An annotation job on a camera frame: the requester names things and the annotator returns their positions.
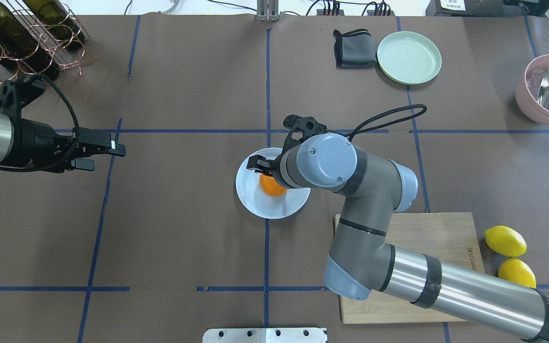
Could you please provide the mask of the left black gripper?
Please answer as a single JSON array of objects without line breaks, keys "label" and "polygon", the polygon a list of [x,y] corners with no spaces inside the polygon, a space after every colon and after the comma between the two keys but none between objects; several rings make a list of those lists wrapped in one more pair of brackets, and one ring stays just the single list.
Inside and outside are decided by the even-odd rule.
[{"label": "left black gripper", "polygon": [[14,119],[12,166],[14,172],[63,172],[65,170],[94,171],[93,159],[98,154],[126,156],[126,147],[117,143],[111,134],[101,130],[79,128],[77,134],[59,135],[47,124],[27,119]]}]

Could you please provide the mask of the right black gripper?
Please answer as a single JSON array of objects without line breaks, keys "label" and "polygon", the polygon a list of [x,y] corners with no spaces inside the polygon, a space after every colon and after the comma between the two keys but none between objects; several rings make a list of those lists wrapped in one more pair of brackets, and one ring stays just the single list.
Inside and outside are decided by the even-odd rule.
[{"label": "right black gripper", "polygon": [[269,154],[269,155],[252,155],[249,156],[247,161],[247,170],[251,170],[255,173],[268,173],[273,177],[277,184],[283,188],[289,189],[289,184],[283,179],[281,171],[281,154]]}]

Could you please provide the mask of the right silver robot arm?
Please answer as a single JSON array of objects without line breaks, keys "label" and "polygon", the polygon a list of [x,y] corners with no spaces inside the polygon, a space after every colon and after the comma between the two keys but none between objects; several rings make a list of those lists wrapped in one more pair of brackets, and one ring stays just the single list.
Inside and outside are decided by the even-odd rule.
[{"label": "right silver robot arm", "polygon": [[428,254],[435,239],[427,229],[399,221],[417,195],[411,169],[333,133],[295,141],[272,158],[254,152],[245,167],[286,189],[344,197],[323,276],[341,297],[384,293],[526,343],[549,343],[549,293],[475,271],[468,254],[461,265]]}]

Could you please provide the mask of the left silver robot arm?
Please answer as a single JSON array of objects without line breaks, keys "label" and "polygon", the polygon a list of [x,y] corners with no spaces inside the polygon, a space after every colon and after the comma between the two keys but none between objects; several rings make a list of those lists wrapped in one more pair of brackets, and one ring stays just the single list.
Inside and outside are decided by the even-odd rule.
[{"label": "left silver robot arm", "polygon": [[0,283],[88,271],[109,165],[101,155],[93,172],[0,171]]}]

